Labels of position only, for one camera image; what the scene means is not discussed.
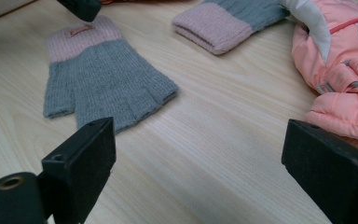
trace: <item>glove label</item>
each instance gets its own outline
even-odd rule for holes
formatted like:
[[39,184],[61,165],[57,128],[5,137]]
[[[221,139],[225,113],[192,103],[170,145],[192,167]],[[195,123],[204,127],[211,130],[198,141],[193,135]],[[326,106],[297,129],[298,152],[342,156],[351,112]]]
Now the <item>glove label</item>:
[[66,37],[71,38],[74,35],[78,35],[83,31],[87,31],[89,29],[94,29],[94,26],[91,23],[86,23],[81,26],[75,27],[66,33]]

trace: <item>pink padded jacket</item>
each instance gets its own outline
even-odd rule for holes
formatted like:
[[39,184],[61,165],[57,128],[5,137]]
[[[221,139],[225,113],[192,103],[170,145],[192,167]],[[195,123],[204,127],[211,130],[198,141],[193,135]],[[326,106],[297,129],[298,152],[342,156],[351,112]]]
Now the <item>pink padded jacket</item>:
[[321,95],[306,121],[358,139],[358,3],[280,0],[304,25],[295,28],[293,58]]

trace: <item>folded glove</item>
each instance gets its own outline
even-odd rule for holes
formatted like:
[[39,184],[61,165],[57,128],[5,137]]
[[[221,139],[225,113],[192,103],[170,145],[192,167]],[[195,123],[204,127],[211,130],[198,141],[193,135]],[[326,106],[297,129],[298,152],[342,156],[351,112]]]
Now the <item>folded glove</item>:
[[172,26],[212,54],[223,54],[288,15],[277,0],[206,0],[176,16]]
[[175,96],[177,86],[137,54],[106,17],[48,38],[49,79],[43,115],[75,112],[77,128],[114,117],[118,133]]
[[[322,94],[306,121],[358,139],[358,3],[280,2],[306,25],[298,24],[295,28],[292,54],[303,78]],[[334,94],[325,96],[326,92]]]

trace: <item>black object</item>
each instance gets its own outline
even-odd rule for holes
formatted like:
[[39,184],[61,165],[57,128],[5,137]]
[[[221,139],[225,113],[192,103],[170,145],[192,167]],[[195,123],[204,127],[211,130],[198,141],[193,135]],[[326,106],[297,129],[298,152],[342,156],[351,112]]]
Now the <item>black object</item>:
[[43,172],[0,178],[0,224],[84,223],[116,161],[113,119],[88,123],[42,160]]
[[99,0],[58,0],[82,21],[94,21],[101,9]]
[[290,119],[282,164],[332,223],[358,224],[358,148]]

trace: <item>light wood surface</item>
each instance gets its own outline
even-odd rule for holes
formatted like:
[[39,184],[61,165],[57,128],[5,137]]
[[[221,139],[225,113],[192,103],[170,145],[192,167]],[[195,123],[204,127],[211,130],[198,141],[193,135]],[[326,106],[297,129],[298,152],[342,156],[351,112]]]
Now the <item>light wood surface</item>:
[[[87,223],[329,223],[281,164],[287,120],[317,96],[281,21],[223,56],[176,34],[200,1],[120,3],[100,14],[180,87],[159,112],[116,136],[117,163]],[[39,0],[0,18],[0,177],[29,171],[76,131],[42,116],[46,37],[79,20]]]

